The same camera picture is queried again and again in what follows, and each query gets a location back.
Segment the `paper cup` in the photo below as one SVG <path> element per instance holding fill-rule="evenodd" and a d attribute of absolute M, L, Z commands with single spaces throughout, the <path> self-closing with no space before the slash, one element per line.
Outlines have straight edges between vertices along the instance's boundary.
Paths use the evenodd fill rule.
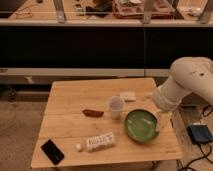
<path fill-rule="evenodd" d="M 125 102 L 119 96 L 112 96 L 108 100 L 108 109 L 111 113 L 111 117 L 117 119 L 120 117 L 120 114 L 124 108 Z"/>

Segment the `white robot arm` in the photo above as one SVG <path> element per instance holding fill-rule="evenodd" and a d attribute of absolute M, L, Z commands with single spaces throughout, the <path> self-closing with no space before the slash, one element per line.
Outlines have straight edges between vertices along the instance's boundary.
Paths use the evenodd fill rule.
<path fill-rule="evenodd" d="M 213 105 L 213 61 L 205 57 L 183 57 L 170 68 L 170 76 L 153 93 L 162 111 L 172 111 L 194 92 Z"/>

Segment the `smartphone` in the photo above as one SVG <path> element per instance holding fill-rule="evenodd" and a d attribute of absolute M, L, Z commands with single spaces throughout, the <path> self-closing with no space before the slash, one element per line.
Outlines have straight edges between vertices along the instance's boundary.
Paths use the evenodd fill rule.
<path fill-rule="evenodd" d="M 63 158 L 64 154 L 59 150 L 59 148 L 53 143 L 52 140 L 48 140 L 41 146 L 41 149 L 47 155 L 47 157 L 57 165 Z"/>

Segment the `green plate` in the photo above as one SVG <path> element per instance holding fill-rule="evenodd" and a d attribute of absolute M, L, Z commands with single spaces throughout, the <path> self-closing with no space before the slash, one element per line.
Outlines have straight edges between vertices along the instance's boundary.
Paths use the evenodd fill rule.
<path fill-rule="evenodd" d="M 125 130 L 129 137 L 137 142 L 147 142 L 158 135 L 157 119 L 149 111 L 133 110 L 125 119 Z"/>

